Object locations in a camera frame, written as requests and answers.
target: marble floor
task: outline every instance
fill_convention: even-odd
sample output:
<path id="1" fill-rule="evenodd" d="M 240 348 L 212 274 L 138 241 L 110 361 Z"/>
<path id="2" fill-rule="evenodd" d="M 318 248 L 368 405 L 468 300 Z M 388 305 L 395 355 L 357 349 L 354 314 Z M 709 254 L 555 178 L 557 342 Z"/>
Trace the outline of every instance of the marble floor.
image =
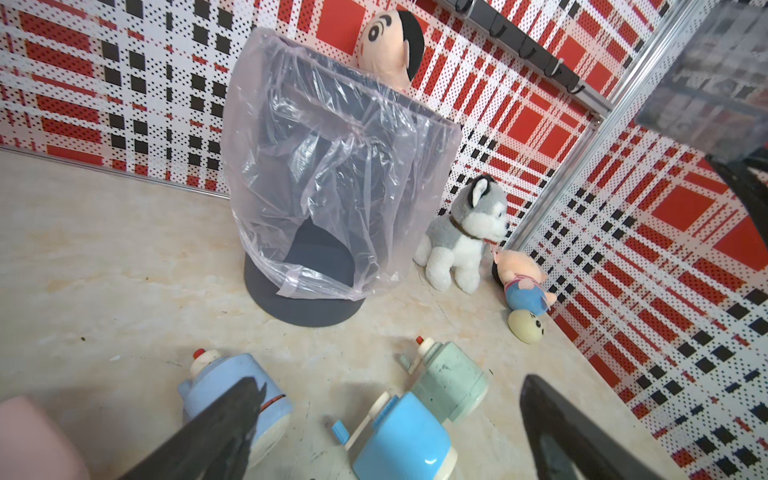
<path id="1" fill-rule="evenodd" d="M 246 478 L 355 478 L 330 426 L 398 392 L 418 335 L 454 341 L 492 384 L 447 430 L 454 478 L 535 478 L 518 397 L 543 377 L 664 478 L 683 472 L 551 321 L 517 340 L 489 278 L 434 291 L 415 265 L 397 289 L 325 329 L 280 322 L 243 285 L 226 200 L 0 151 L 0 401 L 29 394 L 117 478 L 181 426 L 176 391 L 202 347 L 252 353 L 292 399 L 288 433 Z"/>

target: plastic bag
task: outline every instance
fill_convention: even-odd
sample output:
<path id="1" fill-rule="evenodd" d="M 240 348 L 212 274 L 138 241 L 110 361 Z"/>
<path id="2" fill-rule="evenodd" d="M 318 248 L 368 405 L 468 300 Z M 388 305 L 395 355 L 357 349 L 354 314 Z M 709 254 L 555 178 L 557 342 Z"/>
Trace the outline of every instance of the plastic bag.
<path id="1" fill-rule="evenodd" d="M 460 141 L 459 126 L 427 107 L 256 28 L 232 74 L 222 138 L 243 247 L 283 296 L 389 290 L 410 268 Z M 351 287 L 283 262 L 308 217 L 351 252 Z"/>

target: perforated wall panel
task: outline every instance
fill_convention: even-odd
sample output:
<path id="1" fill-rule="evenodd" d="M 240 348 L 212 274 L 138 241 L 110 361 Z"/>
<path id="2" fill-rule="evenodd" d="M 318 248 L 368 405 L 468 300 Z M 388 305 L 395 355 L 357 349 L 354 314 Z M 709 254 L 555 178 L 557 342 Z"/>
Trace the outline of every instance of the perforated wall panel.
<path id="1" fill-rule="evenodd" d="M 670 3 L 492 6 L 607 95 Z M 388 8 L 411 10 L 425 32 L 408 93 L 463 126 L 442 208 L 487 172 L 508 192 L 514 228 L 584 133 L 586 112 L 431 0 L 3 2 L 0 144 L 227 194 L 224 97 L 252 25 L 356 65 L 362 26 Z"/>
<path id="2" fill-rule="evenodd" d="M 554 321 L 690 478 L 766 478 L 768 250 L 702 152 L 632 121 L 692 34 L 525 249 Z"/>

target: light blue pencil sharpener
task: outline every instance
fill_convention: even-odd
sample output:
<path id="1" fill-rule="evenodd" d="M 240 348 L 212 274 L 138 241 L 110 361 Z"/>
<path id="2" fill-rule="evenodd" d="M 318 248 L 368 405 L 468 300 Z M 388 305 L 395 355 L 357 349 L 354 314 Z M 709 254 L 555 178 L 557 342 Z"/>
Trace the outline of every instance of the light blue pencil sharpener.
<path id="1" fill-rule="evenodd" d="M 448 433 L 412 393 L 384 392 L 352 435 L 336 422 L 333 433 L 350 447 L 372 421 L 373 435 L 352 465 L 359 480 L 447 480 L 458 454 Z"/>
<path id="2" fill-rule="evenodd" d="M 269 453 L 288 429 L 293 411 L 290 400 L 247 353 L 223 356 L 218 350 L 199 349 L 193 357 L 194 362 L 190 367 L 192 380 L 185 380 L 178 387 L 184 400 L 185 422 L 200 414 L 240 379 L 253 377 L 259 387 L 266 384 L 266 400 L 261 406 L 248 455 L 248 468 L 253 467 Z"/>

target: mint green pencil sharpener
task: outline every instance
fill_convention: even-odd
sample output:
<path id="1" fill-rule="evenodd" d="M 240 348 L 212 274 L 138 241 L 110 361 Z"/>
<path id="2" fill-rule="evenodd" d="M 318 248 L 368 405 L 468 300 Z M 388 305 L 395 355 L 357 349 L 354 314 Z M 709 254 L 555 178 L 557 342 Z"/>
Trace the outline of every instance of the mint green pencil sharpener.
<path id="1" fill-rule="evenodd" d="M 419 377 L 410 391 L 435 416 L 458 422 L 472 413 L 488 393 L 490 377 L 453 342 L 440 343 L 431 338 L 416 339 L 419 349 L 410 362 L 400 356 L 400 364 L 409 375 Z"/>

